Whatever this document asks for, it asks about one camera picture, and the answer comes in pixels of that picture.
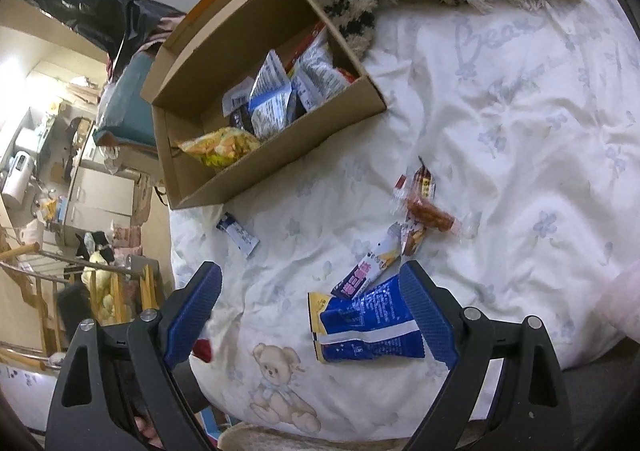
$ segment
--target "barcode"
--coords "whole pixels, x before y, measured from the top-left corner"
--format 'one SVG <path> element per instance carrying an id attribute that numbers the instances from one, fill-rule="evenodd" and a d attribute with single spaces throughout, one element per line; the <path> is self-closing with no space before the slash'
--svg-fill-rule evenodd
<path id="1" fill-rule="evenodd" d="M 249 99 L 247 99 L 247 95 L 243 94 L 238 97 L 232 97 L 231 103 L 234 106 L 234 108 L 239 108 L 241 106 L 249 104 Z"/>

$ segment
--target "white stripe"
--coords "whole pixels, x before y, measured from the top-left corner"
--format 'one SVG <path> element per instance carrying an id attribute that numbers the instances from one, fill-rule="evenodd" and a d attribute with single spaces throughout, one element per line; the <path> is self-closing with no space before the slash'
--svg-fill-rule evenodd
<path id="1" fill-rule="evenodd" d="M 339 332 L 337 334 L 328 334 L 326 336 L 317 334 L 316 340 L 321 345 L 331 345 L 334 343 L 343 343 L 345 341 L 351 341 L 356 339 L 357 341 L 363 341 L 365 343 L 376 343 L 378 341 L 384 341 L 386 339 L 393 339 L 394 337 L 403 336 L 405 334 L 416 332 L 420 330 L 418 323 L 414 319 L 400 323 L 399 325 L 388 326 L 385 328 L 378 328 L 377 330 L 370 330 L 368 332 L 357 332 L 355 330 L 349 330 L 348 332 Z"/>

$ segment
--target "blue rubber pad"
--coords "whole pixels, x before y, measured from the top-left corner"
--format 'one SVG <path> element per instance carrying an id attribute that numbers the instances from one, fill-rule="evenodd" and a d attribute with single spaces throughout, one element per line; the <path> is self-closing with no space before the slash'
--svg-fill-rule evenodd
<path id="1" fill-rule="evenodd" d="M 188 359 L 191 349 L 204 324 L 211 316 L 211 309 L 216 304 L 222 290 L 222 271 L 219 266 L 211 263 L 205 267 L 203 264 L 198 272 L 206 274 L 191 290 L 190 296 L 184 301 L 180 314 L 168 330 L 164 364 L 170 370 Z"/>
<path id="2" fill-rule="evenodd" d="M 460 355 L 456 350 L 453 327 L 433 301 L 420 279 L 408 265 L 398 274 L 400 294 L 422 333 L 431 354 L 451 370 Z"/>

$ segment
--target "white floral bed sheet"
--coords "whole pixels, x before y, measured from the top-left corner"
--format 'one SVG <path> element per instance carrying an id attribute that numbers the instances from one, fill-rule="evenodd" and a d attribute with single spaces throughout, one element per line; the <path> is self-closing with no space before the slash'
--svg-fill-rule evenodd
<path id="1" fill-rule="evenodd" d="M 382 12 L 364 64 L 388 111 L 225 205 L 260 238 L 248 260 L 216 230 L 220 207 L 171 212 L 177 286 L 204 260 L 223 271 L 206 327 L 213 360 L 191 358 L 212 404 L 335 441 L 412 434 L 444 364 L 429 352 L 320 364 L 306 294 L 329 293 L 382 238 L 392 187 L 414 154 L 436 176 L 443 209 L 481 213 L 475 239 L 432 233 L 418 250 L 436 284 L 492 319 L 541 317 L 563 367 L 607 351 L 619 334 L 594 303 L 639 256 L 638 46 L 615 0 Z M 498 373 L 494 363 L 475 417 Z"/>

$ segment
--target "bolt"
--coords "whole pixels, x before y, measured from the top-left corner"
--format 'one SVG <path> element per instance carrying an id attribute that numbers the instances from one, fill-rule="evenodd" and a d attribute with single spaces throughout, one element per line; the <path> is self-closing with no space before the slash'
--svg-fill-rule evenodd
<path id="1" fill-rule="evenodd" d="M 482 313 L 473 306 L 465 308 L 464 314 L 469 321 L 477 321 L 482 316 Z"/>
<path id="2" fill-rule="evenodd" d="M 537 330 L 538 328 L 542 328 L 542 321 L 539 317 L 529 316 L 527 317 L 527 323 L 531 328 Z"/>
<path id="3" fill-rule="evenodd" d="M 83 319 L 80 322 L 80 330 L 82 332 L 89 332 L 95 326 L 95 321 L 91 318 Z"/>
<path id="4" fill-rule="evenodd" d="M 140 313 L 140 319 L 147 323 L 153 321 L 156 317 L 158 317 L 158 311 L 153 308 L 147 308 Z"/>

